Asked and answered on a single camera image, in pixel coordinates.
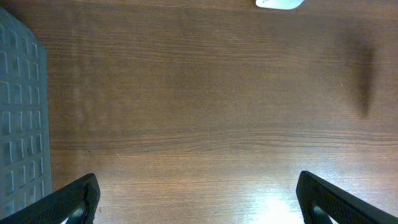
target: brown wooden surface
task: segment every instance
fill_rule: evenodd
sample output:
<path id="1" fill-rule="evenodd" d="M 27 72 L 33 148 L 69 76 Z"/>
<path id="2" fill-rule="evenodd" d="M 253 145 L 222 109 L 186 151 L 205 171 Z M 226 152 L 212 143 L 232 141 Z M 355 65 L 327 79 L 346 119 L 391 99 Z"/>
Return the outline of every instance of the brown wooden surface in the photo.
<path id="1" fill-rule="evenodd" d="M 47 49 L 54 189 L 94 172 L 96 223 L 302 223 L 301 170 L 398 216 L 397 1 L 1 5 Z"/>

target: gray plastic basket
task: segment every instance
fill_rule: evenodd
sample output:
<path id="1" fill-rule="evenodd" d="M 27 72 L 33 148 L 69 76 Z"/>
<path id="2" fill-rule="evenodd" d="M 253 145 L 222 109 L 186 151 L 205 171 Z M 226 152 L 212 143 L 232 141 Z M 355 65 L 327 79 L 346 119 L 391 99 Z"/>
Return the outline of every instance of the gray plastic basket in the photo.
<path id="1" fill-rule="evenodd" d="M 52 192 L 46 59 L 0 7 L 0 219 Z"/>

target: gray basket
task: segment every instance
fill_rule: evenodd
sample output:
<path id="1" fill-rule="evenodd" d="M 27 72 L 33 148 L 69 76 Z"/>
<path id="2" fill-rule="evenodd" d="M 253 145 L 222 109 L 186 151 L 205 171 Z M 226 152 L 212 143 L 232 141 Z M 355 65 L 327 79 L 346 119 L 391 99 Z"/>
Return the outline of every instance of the gray basket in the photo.
<path id="1" fill-rule="evenodd" d="M 52 192 L 46 58 L 0 7 L 0 219 Z"/>

